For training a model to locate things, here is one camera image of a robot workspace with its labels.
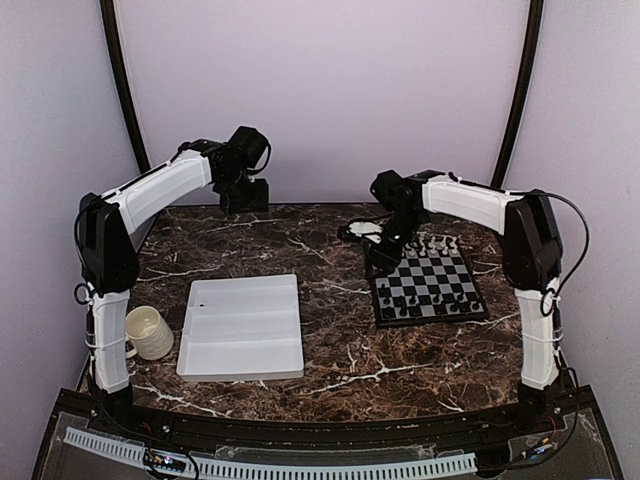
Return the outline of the black grey chessboard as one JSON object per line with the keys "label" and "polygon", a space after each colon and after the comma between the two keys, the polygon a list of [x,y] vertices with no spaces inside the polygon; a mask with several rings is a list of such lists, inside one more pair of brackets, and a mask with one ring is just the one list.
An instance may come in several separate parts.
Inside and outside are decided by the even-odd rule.
{"label": "black grey chessboard", "polygon": [[[489,318],[489,311],[480,293],[480,289],[468,268],[468,262],[464,258],[460,248],[460,255],[454,257],[426,257],[408,258],[404,247],[402,259],[398,267],[391,273],[385,273],[367,264],[366,275],[372,292],[372,304],[375,315],[375,323],[379,328],[398,328],[408,326],[420,326],[429,323],[455,323],[467,321],[485,321]],[[390,290],[388,296],[380,296],[378,289],[385,284]],[[465,295],[465,301],[458,303],[456,296]],[[441,296],[439,304],[445,304],[446,315],[437,315],[434,311],[432,297]],[[410,305],[409,297],[415,295],[417,303]],[[394,305],[394,298],[404,296],[407,303],[407,316],[399,317],[398,308]],[[390,305],[384,305],[383,299],[391,298]],[[472,311],[470,303],[477,302],[479,309]],[[459,311],[450,310],[451,303],[459,304]],[[411,317],[409,308],[418,306],[421,310],[419,317]],[[385,319],[383,310],[394,308],[395,317]]]}

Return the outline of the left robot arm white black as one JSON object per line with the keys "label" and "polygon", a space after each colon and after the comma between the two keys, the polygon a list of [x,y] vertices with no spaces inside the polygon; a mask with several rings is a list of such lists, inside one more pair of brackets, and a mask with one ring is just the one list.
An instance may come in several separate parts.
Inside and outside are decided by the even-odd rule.
{"label": "left robot arm white black", "polygon": [[103,402],[101,417],[120,436],[141,427],[132,400],[125,354],[125,316],[139,275],[131,236],[145,222],[182,197],[205,187],[218,194],[226,214],[265,212],[269,185],[261,178],[272,154],[257,129],[240,126],[225,142],[185,142],[166,162],[102,194],[80,201],[73,235],[87,293],[85,341],[90,388]]}

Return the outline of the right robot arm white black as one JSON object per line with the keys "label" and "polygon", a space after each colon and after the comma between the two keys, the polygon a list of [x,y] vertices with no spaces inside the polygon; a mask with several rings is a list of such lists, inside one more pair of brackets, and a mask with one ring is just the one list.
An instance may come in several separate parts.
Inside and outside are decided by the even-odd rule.
{"label": "right robot arm white black", "polygon": [[563,245],[551,206],[555,196],[539,189],[514,192],[426,170],[408,177],[394,170],[377,175],[370,191],[390,218],[369,247],[375,267],[390,272],[405,245],[433,214],[491,230],[502,250],[502,270],[513,287],[521,317],[521,387],[547,391],[561,372],[561,272]]}

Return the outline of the white plastic tray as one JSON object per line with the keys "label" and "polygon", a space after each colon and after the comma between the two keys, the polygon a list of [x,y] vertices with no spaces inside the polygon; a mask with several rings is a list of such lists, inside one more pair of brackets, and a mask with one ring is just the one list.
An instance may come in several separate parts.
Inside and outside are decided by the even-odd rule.
{"label": "white plastic tray", "polygon": [[294,379],[304,365],[294,274],[191,284],[176,368],[182,380]]}

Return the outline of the tall black piece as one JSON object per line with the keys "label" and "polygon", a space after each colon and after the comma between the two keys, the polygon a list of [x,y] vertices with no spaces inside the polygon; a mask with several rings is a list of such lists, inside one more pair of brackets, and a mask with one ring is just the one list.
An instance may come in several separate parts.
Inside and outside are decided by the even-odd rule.
{"label": "tall black piece", "polygon": [[406,298],[404,296],[397,296],[394,298],[394,305],[398,308],[398,316],[399,317],[406,317],[408,310],[407,310],[407,303],[406,303]]}

